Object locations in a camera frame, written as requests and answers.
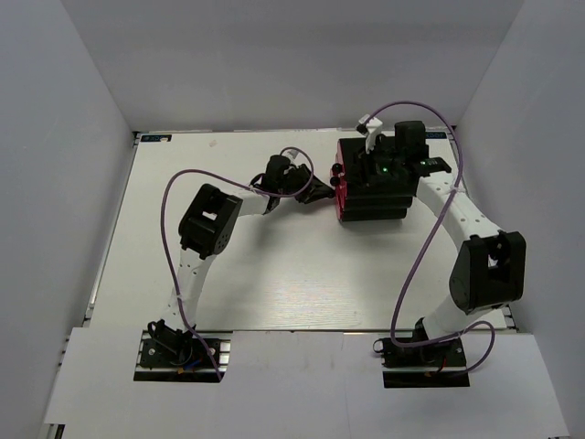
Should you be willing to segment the black drawer organizer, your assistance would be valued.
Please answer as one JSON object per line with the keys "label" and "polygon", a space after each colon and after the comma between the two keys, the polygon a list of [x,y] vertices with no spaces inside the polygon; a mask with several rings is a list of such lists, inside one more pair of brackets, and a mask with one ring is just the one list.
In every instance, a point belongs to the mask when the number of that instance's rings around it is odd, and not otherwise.
{"label": "black drawer organizer", "polygon": [[344,221],[402,220],[412,205],[417,186],[361,187],[351,182],[354,154],[365,146],[364,138],[342,138],[345,160],[346,203]]}

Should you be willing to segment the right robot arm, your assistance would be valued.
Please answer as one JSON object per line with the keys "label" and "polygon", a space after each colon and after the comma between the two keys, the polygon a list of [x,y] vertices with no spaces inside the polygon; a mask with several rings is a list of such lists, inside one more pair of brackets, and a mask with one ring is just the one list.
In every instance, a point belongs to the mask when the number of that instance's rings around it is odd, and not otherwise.
{"label": "right robot arm", "polygon": [[396,123],[393,136],[386,137],[381,121],[366,115],[356,129],[365,144],[344,165],[346,183],[417,198],[436,218],[430,235],[445,229],[458,251],[448,296],[420,320],[406,344],[419,362],[431,365],[444,356],[445,342],[522,297],[527,243],[475,206],[461,185],[461,165],[450,167],[442,157],[430,156],[423,122]]}

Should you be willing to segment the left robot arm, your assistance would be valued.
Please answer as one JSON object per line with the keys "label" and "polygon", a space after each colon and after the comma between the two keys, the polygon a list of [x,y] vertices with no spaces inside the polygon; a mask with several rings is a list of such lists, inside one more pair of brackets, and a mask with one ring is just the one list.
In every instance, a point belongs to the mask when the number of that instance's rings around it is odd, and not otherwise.
{"label": "left robot arm", "polygon": [[271,156],[265,170],[235,194],[211,184],[201,186],[178,225],[179,264],[171,269],[173,290],[162,314],[167,327],[188,333],[196,326],[205,279],[216,257],[228,247],[238,218],[267,215],[283,198],[311,204],[335,196],[314,175],[311,163],[297,165],[295,157],[292,152]]}

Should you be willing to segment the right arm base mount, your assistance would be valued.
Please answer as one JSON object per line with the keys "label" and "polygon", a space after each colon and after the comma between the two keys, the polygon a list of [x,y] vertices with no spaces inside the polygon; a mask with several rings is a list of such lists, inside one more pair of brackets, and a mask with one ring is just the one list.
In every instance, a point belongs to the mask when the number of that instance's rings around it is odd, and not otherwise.
{"label": "right arm base mount", "polygon": [[385,389],[468,388],[467,360],[460,339],[421,348],[400,348],[378,338],[373,351],[382,359]]}

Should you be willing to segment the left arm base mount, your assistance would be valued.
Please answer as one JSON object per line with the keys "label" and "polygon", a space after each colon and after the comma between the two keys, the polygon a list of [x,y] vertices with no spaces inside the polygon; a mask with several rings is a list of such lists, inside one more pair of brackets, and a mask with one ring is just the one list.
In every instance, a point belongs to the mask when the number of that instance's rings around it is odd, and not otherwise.
{"label": "left arm base mount", "polygon": [[143,331],[134,381],[220,383],[229,364],[229,334],[204,333],[203,343],[189,331],[173,330],[163,320]]}

